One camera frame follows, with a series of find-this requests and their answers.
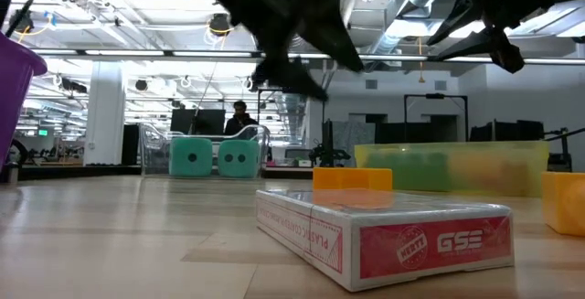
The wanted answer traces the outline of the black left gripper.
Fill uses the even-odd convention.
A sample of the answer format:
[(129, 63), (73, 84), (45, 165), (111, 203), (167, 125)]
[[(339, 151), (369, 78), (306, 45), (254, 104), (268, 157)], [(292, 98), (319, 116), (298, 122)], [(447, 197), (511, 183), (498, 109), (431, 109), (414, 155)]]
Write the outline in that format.
[(242, 24), (256, 38), (266, 58), (251, 75), (291, 93), (328, 101), (299, 58), (288, 59), (288, 47), (299, 27), (300, 36), (316, 49), (353, 72), (364, 70), (340, 12), (341, 0), (216, 0), (230, 14), (231, 24)]

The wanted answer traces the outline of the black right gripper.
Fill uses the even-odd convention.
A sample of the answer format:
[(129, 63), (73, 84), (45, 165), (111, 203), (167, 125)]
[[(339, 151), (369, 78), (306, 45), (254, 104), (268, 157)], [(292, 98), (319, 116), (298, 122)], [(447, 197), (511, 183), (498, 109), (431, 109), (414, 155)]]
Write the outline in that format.
[(539, 8), (541, 0), (455, 0), (451, 13), (427, 44), (433, 46), (456, 30), (481, 19), (484, 29), (471, 33), (434, 56), (446, 60), (469, 55), (488, 54), (494, 64), (516, 73), (525, 66), (519, 47), (510, 43), (505, 29), (520, 26), (521, 19)]

